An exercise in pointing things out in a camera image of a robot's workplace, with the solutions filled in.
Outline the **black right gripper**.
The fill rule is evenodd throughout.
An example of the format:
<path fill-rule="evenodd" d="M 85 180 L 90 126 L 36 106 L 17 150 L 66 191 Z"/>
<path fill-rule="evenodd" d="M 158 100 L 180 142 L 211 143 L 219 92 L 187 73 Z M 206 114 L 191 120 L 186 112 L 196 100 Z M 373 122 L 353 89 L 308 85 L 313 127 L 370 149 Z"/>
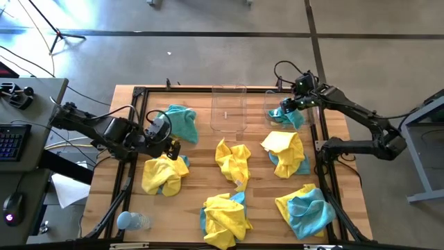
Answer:
<path fill-rule="evenodd" d="M 320 105 L 321 105 L 320 98 L 313 93 L 297 94 L 294 96 L 294 100 L 284 99 L 280 102 L 280 107 L 282 108 L 282 112 L 284 114 L 292 113 L 296 109 L 304 110 L 307 108 Z"/>

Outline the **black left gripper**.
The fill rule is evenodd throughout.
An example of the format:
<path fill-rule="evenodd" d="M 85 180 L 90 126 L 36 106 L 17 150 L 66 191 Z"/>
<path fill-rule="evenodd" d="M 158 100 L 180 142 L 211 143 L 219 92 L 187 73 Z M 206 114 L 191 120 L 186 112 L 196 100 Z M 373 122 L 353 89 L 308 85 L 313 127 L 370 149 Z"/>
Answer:
<path fill-rule="evenodd" d="M 137 136 L 137 153 L 146 154 L 154 158 L 160 157 L 163 153 L 172 160 L 177 160 L 180 153 L 181 144 L 178 140 L 173 141 L 173 148 L 170 148 L 170 139 L 161 142 L 154 142 L 144 135 Z"/>

